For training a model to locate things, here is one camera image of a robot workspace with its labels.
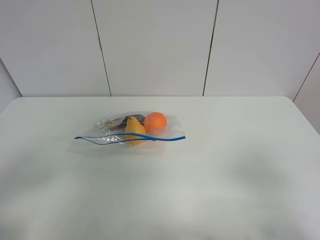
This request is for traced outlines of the orange fruit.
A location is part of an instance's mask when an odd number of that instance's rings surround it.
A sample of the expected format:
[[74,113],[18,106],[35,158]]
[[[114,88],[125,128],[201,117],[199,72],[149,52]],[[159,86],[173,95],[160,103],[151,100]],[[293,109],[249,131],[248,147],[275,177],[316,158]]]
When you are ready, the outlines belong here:
[[153,134],[163,132],[166,129],[167,124],[167,118],[160,112],[148,114],[143,122],[146,132]]

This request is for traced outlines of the clear zip bag blue seal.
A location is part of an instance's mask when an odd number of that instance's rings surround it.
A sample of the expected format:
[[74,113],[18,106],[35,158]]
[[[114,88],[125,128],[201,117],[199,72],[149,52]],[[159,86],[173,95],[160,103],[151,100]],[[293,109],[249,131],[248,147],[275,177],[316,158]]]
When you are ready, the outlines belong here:
[[[133,111],[124,112],[115,116],[105,117],[94,124],[94,126],[84,133],[75,137],[76,140],[85,140],[90,143],[106,146],[111,144],[127,144],[125,140],[125,128],[129,117],[135,117],[144,126],[145,117],[156,111]],[[186,138],[182,130],[182,124],[176,115],[168,115],[162,113],[167,119],[167,127],[160,133],[146,132],[146,135],[137,133],[130,133],[130,135],[141,136],[145,142],[161,141],[161,142],[175,142],[184,140]]]

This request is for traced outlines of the yellow pear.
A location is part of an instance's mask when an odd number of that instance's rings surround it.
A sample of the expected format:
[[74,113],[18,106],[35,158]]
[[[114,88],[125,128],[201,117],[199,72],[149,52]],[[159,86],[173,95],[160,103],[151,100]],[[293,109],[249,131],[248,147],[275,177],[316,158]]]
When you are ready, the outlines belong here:
[[124,139],[127,140],[129,145],[139,145],[144,142],[143,137],[139,135],[130,135],[130,134],[140,134],[146,135],[146,129],[134,116],[130,116],[126,122],[126,127],[124,130],[126,134]]

